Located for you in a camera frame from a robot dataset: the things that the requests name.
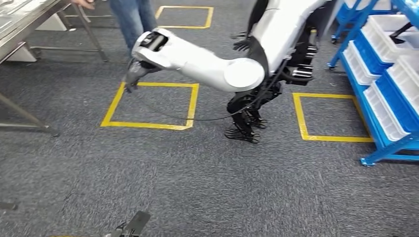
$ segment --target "black cable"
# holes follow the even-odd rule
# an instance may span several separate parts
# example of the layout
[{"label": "black cable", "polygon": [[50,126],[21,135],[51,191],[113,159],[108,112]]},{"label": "black cable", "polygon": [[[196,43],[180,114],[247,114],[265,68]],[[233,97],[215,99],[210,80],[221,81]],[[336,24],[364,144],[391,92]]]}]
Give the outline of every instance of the black cable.
[{"label": "black cable", "polygon": [[[131,60],[129,61],[129,64],[128,64],[128,70],[129,70],[129,67],[130,67],[130,65],[131,65],[131,63],[134,61],[134,58],[131,58]],[[285,67],[285,65],[286,65],[286,61],[283,61],[282,62],[282,64],[280,65],[280,68],[279,68],[279,70],[278,70],[278,73],[275,75],[275,77],[272,79],[272,81],[271,81],[271,83],[269,84],[269,86],[263,91],[263,93],[261,93],[258,97],[256,97],[254,100],[252,100],[248,105],[246,105],[246,106],[244,106],[243,108],[241,108],[241,109],[239,109],[238,111],[236,111],[236,112],[234,112],[234,113],[232,113],[232,114],[229,114],[229,115],[227,115],[227,116],[224,116],[224,117],[219,117],[219,118],[184,118],[184,117],[178,117],[178,116],[174,116],[174,115],[169,115],[169,114],[166,114],[165,112],[162,112],[162,111],[160,111],[160,110],[158,110],[158,109],[155,109],[155,108],[153,108],[152,106],[150,106],[150,105],[148,105],[148,104],[146,104],[146,103],[144,103],[143,102],[143,104],[145,105],[145,106],[147,106],[147,107],[149,107],[150,109],[152,109],[152,110],[154,110],[155,112],[157,112],[157,113],[159,113],[159,114],[162,114],[162,115],[165,115],[165,116],[168,116],[168,117],[172,117],[172,118],[174,118],[174,119],[183,119],[183,120],[194,120],[194,121],[214,121],[214,120],[221,120],[221,119],[226,119],[226,118],[229,118],[229,117],[231,117],[231,116],[234,116],[234,115],[236,115],[236,114],[238,114],[238,113],[241,113],[241,112],[243,112],[245,109],[247,109],[247,108],[249,108],[251,105],[253,105],[254,103],[256,103],[258,100],[260,100],[260,99],[262,99],[262,97],[265,95],[265,93],[269,90],[269,88],[271,88],[272,86],[273,86],[273,84],[277,81],[277,79],[278,79],[278,77],[281,75],[281,72],[282,72],[282,70],[284,69],[284,67]]]}]

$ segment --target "person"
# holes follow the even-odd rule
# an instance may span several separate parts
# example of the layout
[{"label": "person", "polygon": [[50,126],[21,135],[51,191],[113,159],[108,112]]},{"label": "person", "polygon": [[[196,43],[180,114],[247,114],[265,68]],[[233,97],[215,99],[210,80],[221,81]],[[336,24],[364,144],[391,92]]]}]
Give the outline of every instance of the person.
[{"label": "person", "polygon": [[[87,9],[94,9],[94,0],[72,0],[72,2]],[[109,0],[109,5],[131,54],[138,37],[157,27],[150,0]]]}]

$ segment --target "yellow floor marking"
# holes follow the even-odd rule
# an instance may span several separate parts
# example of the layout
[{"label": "yellow floor marking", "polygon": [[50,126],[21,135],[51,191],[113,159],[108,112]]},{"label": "yellow floor marking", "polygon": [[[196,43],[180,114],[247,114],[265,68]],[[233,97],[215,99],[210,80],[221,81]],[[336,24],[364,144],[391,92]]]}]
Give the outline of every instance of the yellow floor marking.
[{"label": "yellow floor marking", "polygon": [[[198,90],[199,84],[197,83],[168,83],[168,82],[139,82],[138,86],[169,86],[169,87],[191,87],[191,96],[188,108],[188,119],[195,117],[195,109],[198,101]],[[161,124],[161,123],[148,123],[148,122],[124,122],[124,121],[111,121],[115,110],[122,99],[124,93],[125,84],[121,83],[111,105],[109,106],[108,112],[106,113],[101,127],[115,126],[115,127],[142,127],[142,128],[156,128],[156,129],[170,129],[170,130],[185,130],[193,127],[194,121],[187,120],[185,125],[172,125],[172,124]]]},{"label": "yellow floor marking", "polygon": [[208,15],[203,26],[159,26],[161,28],[178,28],[178,29],[207,29],[211,27],[212,16],[214,15],[214,7],[212,6],[160,6],[156,11],[156,19],[158,19],[165,8],[180,8],[180,9],[207,9]]},{"label": "yellow floor marking", "polygon": [[353,100],[355,107],[361,116],[365,125],[364,118],[358,105],[356,97],[353,95],[341,95],[341,94],[314,94],[314,93],[293,93],[293,100],[295,106],[295,112],[297,115],[298,127],[303,140],[309,141],[331,141],[331,142],[374,142],[370,137],[350,137],[350,136],[314,136],[308,134],[307,125],[304,119],[304,111],[302,109],[301,97],[316,97],[316,98],[335,98],[335,99],[351,99]]}]

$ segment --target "metal table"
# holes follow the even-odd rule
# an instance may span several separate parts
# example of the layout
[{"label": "metal table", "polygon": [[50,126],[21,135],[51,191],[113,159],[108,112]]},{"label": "metal table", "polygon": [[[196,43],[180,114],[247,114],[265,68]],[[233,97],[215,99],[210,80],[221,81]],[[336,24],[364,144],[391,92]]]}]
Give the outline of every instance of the metal table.
[{"label": "metal table", "polygon": [[[6,4],[7,1],[0,1],[0,64],[7,60],[14,52],[25,47],[23,40],[29,36],[36,28],[44,23],[53,14],[60,12],[69,4],[68,0],[14,0],[12,3]],[[108,61],[107,56],[103,52],[96,37],[91,32],[88,23],[83,17],[80,17],[91,41],[96,49],[76,49],[65,47],[33,47],[36,49],[52,49],[52,50],[70,50],[70,51],[88,51],[98,52],[103,61]],[[8,108],[14,110],[19,115],[30,121],[30,124],[1,122],[0,127],[31,127],[40,128],[45,132],[58,136],[58,131],[52,129],[29,112],[20,108],[11,100],[6,98],[0,92],[0,103],[4,103]]]}]

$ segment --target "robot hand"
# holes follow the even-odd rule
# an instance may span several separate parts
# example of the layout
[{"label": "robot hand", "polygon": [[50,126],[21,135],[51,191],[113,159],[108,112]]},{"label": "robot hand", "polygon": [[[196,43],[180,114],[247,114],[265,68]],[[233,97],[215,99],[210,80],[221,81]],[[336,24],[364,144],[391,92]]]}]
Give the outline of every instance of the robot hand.
[{"label": "robot hand", "polygon": [[244,39],[244,40],[235,42],[233,44],[233,46],[234,46],[233,47],[233,50],[236,50],[236,51],[246,51],[246,50],[248,50],[250,48],[250,45],[251,45],[251,40],[250,39]]},{"label": "robot hand", "polygon": [[138,211],[128,224],[120,224],[111,234],[104,237],[139,237],[150,218],[150,214]]},{"label": "robot hand", "polygon": [[137,89],[138,81],[141,78],[145,77],[149,73],[155,73],[158,71],[160,71],[160,69],[157,67],[152,67],[144,61],[132,59],[129,64],[128,71],[123,78],[123,82],[125,82],[125,91],[132,93],[133,90]]}]

